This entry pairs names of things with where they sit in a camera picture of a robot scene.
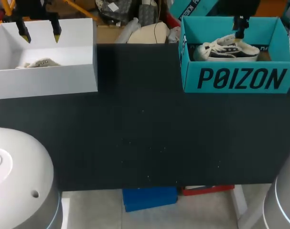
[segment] teal box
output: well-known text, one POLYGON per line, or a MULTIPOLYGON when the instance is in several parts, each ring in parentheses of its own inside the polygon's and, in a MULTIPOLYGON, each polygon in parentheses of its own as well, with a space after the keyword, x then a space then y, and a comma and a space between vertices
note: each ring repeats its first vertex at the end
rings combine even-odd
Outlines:
POLYGON ((187 93, 287 93, 290 88, 290 49, 279 18, 249 20, 244 41, 268 50, 271 61, 191 61, 189 46, 232 34, 232 17, 183 17, 179 56, 187 93))
POLYGON ((170 13, 180 21, 184 16, 206 16, 217 0, 175 0, 170 13))

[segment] sneaker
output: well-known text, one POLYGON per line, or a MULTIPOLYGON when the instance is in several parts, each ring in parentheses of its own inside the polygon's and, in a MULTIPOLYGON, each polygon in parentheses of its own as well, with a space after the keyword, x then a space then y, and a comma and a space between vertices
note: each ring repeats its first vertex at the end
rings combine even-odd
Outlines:
POLYGON ((231 34, 217 39, 212 43, 205 42, 194 53, 197 61, 256 61, 259 49, 242 40, 235 42, 231 34))

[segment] white sneaker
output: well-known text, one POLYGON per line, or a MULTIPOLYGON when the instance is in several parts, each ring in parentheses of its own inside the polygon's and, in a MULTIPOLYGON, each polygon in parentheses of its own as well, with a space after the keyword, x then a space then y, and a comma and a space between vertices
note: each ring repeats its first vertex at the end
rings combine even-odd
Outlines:
POLYGON ((205 42, 194 52, 197 61, 256 61, 259 49, 242 40, 235 42, 231 34, 217 39, 212 43, 205 42))
POLYGON ((30 64, 25 63, 23 67, 16 67, 15 69, 22 69, 22 68, 39 68, 39 67, 54 67, 54 66, 60 66, 58 63, 54 62, 50 58, 43 58, 40 60, 37 60, 36 62, 30 64))

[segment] white box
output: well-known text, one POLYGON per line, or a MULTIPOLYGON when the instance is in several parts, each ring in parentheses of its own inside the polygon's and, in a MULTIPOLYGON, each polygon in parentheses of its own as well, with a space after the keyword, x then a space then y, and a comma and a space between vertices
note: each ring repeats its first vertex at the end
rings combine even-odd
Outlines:
POLYGON ((16 23, 0 25, 0 99, 97 91, 95 23, 90 18, 59 22, 58 43, 50 21, 25 22, 30 44, 16 23), (15 69, 42 58, 61 66, 15 69))

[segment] black stripe on sneaker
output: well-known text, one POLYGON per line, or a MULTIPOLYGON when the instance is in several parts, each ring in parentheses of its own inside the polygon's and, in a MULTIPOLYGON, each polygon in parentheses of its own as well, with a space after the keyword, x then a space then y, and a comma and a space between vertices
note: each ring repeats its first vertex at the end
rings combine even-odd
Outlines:
POLYGON ((236 47, 223 47, 224 50, 217 51, 217 53, 234 53, 234 52, 240 52, 240 50, 236 47))
POLYGON ((236 52, 236 53, 231 53, 235 57, 254 57, 257 56, 258 54, 246 54, 243 51, 236 52))
POLYGON ((234 58, 233 54, 226 54, 226 53, 217 54, 215 52, 210 52, 209 57, 214 57, 214 58, 234 58))

